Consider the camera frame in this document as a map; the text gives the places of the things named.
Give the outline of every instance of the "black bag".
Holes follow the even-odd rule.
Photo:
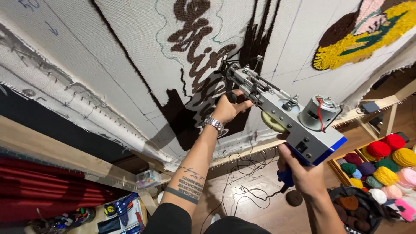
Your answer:
[[[331,201],[334,202],[336,198],[343,196],[353,196],[358,200],[359,206],[367,209],[369,211],[369,218],[368,223],[370,224],[370,230],[367,233],[363,233],[361,231],[352,229],[344,225],[344,228],[347,233],[353,234],[373,234],[381,223],[381,219],[384,216],[383,209],[381,208],[380,204],[369,194],[359,188],[353,186],[344,186],[341,184],[340,187],[335,188],[333,190],[328,190],[329,197]]]

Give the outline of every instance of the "black sleeve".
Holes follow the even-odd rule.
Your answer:
[[[142,234],[191,234],[188,212],[172,203],[163,203],[150,217]]]

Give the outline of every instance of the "red curtain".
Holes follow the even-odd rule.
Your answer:
[[[59,216],[129,192],[84,179],[84,173],[0,158],[0,222]]]

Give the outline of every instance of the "red yarn ball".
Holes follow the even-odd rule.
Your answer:
[[[381,141],[386,143],[392,151],[401,149],[406,144],[406,141],[404,141],[404,139],[397,134],[390,134]]]
[[[367,153],[380,160],[391,153],[390,147],[381,141],[371,142],[366,147]]]
[[[354,164],[356,166],[358,166],[361,163],[363,163],[361,161],[360,156],[358,154],[356,154],[356,153],[348,153],[348,154],[345,155],[344,159],[345,159],[346,162],[352,163],[352,164]]]

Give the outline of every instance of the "tape measure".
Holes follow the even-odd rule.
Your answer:
[[[117,214],[114,204],[104,205],[104,213],[107,217],[114,217]]]

